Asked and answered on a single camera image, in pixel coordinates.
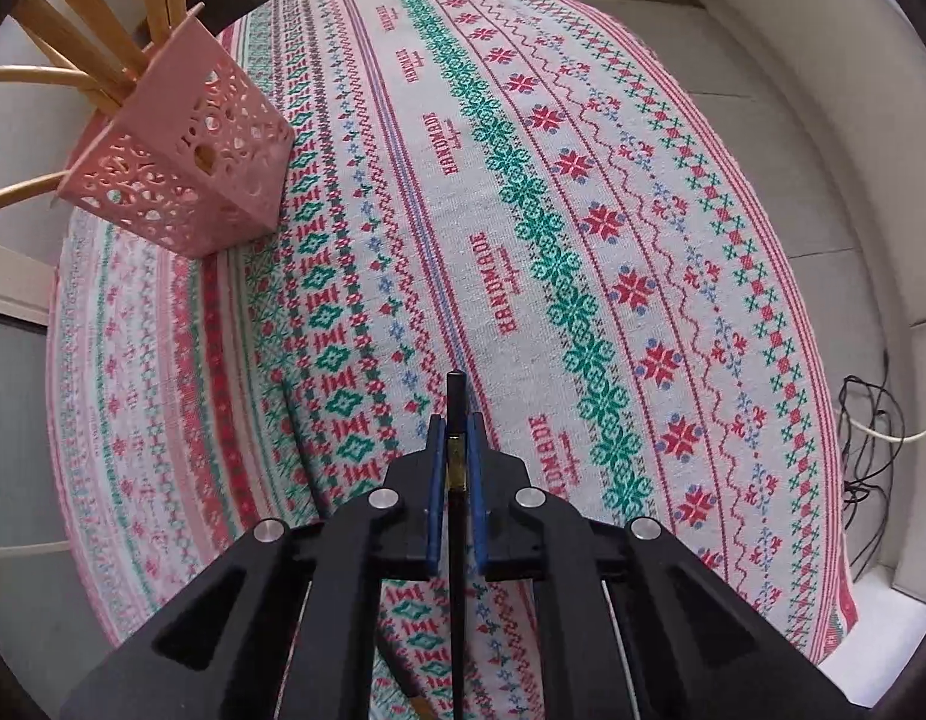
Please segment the black chopstick gold band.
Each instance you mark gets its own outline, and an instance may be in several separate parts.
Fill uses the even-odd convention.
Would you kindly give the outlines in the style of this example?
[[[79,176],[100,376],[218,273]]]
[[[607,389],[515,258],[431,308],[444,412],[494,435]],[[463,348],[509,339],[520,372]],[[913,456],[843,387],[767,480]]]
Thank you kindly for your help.
[[[453,718],[463,718],[465,704],[466,580],[466,376],[447,374],[447,567],[450,595]]]

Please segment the patterned woven tablecloth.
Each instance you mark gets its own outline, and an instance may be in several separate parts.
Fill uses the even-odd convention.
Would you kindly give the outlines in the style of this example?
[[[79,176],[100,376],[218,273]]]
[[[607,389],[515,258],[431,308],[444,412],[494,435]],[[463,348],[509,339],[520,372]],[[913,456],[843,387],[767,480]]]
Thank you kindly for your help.
[[[214,36],[294,130],[279,226],[202,259],[76,208],[48,408],[116,649],[263,518],[325,522],[466,416],[536,488],[658,520],[817,668],[855,621],[813,333],[680,85],[567,0],[271,0]],[[377,629],[453,718],[438,564]],[[530,585],[477,570],[463,718],[549,718]]]

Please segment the pink perforated utensil holder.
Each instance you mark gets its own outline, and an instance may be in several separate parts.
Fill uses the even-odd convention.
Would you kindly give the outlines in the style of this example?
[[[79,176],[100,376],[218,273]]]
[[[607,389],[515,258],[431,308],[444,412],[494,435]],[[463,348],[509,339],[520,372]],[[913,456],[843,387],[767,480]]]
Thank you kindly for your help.
[[[189,259],[273,234],[294,130],[192,8],[95,117],[58,197]]]

